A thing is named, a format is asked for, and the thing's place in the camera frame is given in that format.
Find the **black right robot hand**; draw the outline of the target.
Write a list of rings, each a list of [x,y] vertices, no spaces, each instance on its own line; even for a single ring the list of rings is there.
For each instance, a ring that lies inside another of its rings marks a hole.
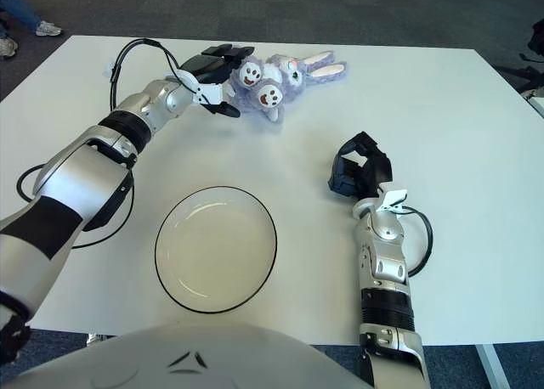
[[[345,158],[352,152],[366,158],[362,166]],[[334,193],[363,200],[377,198],[379,184],[392,180],[390,159],[373,138],[360,132],[344,143],[335,155],[328,187]]]

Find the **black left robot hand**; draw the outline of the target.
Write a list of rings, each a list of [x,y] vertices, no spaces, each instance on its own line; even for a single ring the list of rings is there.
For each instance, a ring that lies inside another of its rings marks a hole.
[[[228,43],[211,46],[186,60],[174,73],[192,93],[194,103],[212,114],[238,118],[240,111],[224,100],[223,85],[231,72],[253,52],[251,46],[237,47]]]

